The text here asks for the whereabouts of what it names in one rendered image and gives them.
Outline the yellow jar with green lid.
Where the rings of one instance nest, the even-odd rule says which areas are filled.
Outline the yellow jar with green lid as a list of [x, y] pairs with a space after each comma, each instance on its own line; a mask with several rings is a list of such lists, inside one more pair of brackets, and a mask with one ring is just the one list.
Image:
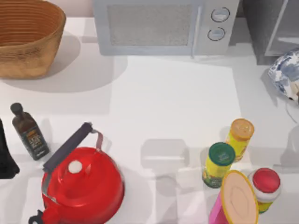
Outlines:
[[208, 150], [202, 180], [211, 188], [219, 188], [235, 160], [234, 149], [225, 142], [216, 142]]

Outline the pale microwave oven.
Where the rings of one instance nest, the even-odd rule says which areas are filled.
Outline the pale microwave oven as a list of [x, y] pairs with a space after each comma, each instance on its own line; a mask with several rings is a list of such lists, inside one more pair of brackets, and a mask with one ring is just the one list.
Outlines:
[[[104, 56], [191, 56], [194, 26], [201, 7], [195, 56], [226, 53], [240, 0], [93, 0], [100, 53]], [[230, 11], [224, 22], [214, 22], [214, 9]], [[225, 37], [213, 42], [207, 33], [217, 27]]]

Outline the yellow jar with orange lid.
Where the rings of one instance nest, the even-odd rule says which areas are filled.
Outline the yellow jar with orange lid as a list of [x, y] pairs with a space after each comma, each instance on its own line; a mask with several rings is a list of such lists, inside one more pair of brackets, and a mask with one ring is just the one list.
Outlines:
[[226, 138], [226, 143], [235, 151], [234, 162], [238, 162], [243, 158], [254, 131], [254, 125], [247, 119], [238, 118], [232, 122]]

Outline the round microwave knob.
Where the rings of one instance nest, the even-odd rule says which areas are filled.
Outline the round microwave knob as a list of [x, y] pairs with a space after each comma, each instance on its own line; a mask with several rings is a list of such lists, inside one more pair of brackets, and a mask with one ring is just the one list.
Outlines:
[[230, 16], [230, 11], [226, 7], [214, 9], [211, 13], [211, 18], [214, 22], [224, 22]]
[[222, 40], [226, 35], [226, 31], [223, 28], [217, 27], [215, 29], [211, 29], [207, 33], [207, 37], [209, 40], [216, 42]]

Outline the dark brown bottle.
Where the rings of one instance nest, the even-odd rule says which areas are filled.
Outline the dark brown bottle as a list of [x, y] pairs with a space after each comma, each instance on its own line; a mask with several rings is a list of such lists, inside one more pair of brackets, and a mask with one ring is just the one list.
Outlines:
[[10, 109], [14, 114], [12, 124], [33, 160], [48, 154], [50, 149], [35, 119], [23, 110], [20, 103], [13, 103]]

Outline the pink can with beige lid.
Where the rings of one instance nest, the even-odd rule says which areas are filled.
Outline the pink can with beige lid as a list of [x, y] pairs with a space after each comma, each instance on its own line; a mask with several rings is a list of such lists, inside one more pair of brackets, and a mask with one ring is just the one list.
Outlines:
[[258, 204], [248, 178], [230, 170], [222, 180], [208, 224], [258, 224]]

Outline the white jar with red lid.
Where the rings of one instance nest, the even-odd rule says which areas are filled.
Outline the white jar with red lid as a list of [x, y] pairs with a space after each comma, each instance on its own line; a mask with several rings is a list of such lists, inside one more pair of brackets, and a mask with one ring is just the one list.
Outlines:
[[281, 180], [271, 168], [259, 168], [248, 175], [256, 195], [259, 213], [265, 213], [281, 193]]

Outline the blue and white porcelain pot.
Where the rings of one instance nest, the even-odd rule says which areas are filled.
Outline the blue and white porcelain pot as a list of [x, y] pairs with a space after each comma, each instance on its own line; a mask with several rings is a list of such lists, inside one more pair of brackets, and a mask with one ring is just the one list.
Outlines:
[[299, 105], [299, 48], [279, 57], [270, 67], [268, 75], [284, 96]]

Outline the woven brown basket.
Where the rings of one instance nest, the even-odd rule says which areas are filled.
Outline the woven brown basket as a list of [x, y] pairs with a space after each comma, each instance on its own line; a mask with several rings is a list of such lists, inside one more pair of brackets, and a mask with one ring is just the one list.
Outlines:
[[0, 0], [0, 78], [36, 79], [50, 70], [66, 23], [46, 0]]

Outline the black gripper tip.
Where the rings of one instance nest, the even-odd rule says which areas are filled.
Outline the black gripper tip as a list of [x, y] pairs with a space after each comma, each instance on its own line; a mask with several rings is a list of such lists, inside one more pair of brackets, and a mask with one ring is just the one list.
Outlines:
[[20, 169], [9, 152], [3, 123], [0, 119], [0, 180], [13, 179], [19, 172]]

